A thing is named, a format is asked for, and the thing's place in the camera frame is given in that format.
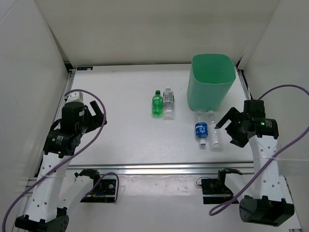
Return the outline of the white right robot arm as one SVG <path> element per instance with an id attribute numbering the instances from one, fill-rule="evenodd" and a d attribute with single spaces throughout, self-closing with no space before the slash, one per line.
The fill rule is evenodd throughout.
<path id="1" fill-rule="evenodd" d="M 246 100 L 242 112 L 232 107 L 216 128 L 227 121 L 230 123 L 225 130 L 231 144 L 251 147 L 254 176 L 246 182 L 241 171 L 224 168 L 218 172 L 217 188 L 222 193 L 233 193 L 231 202 L 239 202 L 243 222 L 278 227 L 295 213 L 282 191 L 278 163 L 273 157 L 278 151 L 278 124 L 266 118 L 262 100 Z"/>

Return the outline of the green plastic soda bottle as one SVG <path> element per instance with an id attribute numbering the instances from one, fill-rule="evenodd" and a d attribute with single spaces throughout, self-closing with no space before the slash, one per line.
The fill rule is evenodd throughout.
<path id="1" fill-rule="evenodd" d="M 152 115 L 153 117 L 161 117 L 163 114 L 163 98 L 160 90 L 155 91 L 152 97 Z"/>

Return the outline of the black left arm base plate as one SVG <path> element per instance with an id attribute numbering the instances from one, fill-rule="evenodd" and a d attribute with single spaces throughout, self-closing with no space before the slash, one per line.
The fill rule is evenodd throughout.
<path id="1" fill-rule="evenodd" d="M 81 203 L 115 203 L 118 194 L 118 179 L 115 175 L 107 175 L 100 180 L 96 188 L 81 199 Z"/>

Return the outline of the clear unlabeled plastic bottle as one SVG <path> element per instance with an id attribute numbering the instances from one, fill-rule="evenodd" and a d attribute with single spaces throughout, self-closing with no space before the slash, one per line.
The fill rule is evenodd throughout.
<path id="1" fill-rule="evenodd" d="M 207 112 L 208 131 L 210 136 L 210 148 L 214 152 L 221 152 L 223 150 L 223 140 L 220 129 L 216 128 L 216 120 L 214 111 Z"/>

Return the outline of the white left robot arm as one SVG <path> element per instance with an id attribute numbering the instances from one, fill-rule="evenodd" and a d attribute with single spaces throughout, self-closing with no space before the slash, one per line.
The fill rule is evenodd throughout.
<path id="1" fill-rule="evenodd" d="M 106 117 L 96 101 L 85 105 L 81 100 L 67 101 L 61 118 L 50 127 L 43 147 L 44 155 L 38 184 L 28 210 L 14 225 L 29 232 L 64 232 L 69 223 L 68 207 L 58 205 L 67 167 L 84 134 L 106 125 Z"/>

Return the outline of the green plastic bin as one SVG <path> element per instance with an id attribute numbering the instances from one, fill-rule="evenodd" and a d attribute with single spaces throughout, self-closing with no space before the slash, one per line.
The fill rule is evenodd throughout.
<path id="1" fill-rule="evenodd" d="M 198 54 L 192 58 L 187 102 L 191 110 L 216 111 L 236 79 L 235 66 L 224 54 Z"/>

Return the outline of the clear water bottle orange label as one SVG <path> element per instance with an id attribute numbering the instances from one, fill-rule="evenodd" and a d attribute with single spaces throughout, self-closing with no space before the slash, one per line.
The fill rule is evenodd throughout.
<path id="1" fill-rule="evenodd" d="M 174 92 L 170 87 L 163 92 L 163 118 L 165 120 L 174 119 Z"/>

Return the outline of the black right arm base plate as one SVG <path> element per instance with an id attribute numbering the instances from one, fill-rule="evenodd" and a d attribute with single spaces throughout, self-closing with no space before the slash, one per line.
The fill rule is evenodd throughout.
<path id="1" fill-rule="evenodd" d="M 218 179 L 201 179 L 203 204 L 221 204 L 234 197 L 232 191 Z"/>

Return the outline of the clear bottle blue label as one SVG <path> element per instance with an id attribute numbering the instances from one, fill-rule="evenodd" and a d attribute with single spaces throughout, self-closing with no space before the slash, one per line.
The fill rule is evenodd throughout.
<path id="1" fill-rule="evenodd" d="M 205 146 L 208 138 L 208 125 L 205 120 L 205 111 L 196 110 L 195 133 L 200 146 Z"/>

